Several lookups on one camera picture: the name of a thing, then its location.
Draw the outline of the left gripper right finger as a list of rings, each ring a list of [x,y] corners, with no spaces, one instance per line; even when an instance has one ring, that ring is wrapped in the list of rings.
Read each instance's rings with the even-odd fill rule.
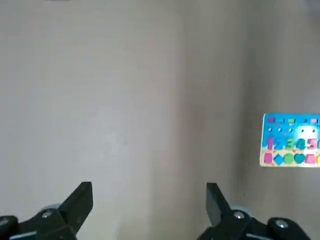
[[[266,224],[247,212],[232,209],[216,183],[206,184],[206,212],[209,226],[199,240],[309,240],[293,220],[272,217]]]

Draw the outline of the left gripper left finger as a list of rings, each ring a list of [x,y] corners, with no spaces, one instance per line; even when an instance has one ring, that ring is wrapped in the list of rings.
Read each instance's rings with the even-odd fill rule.
[[[26,221],[14,215],[0,217],[2,240],[76,240],[93,209],[93,186],[83,181],[58,206],[46,207]]]

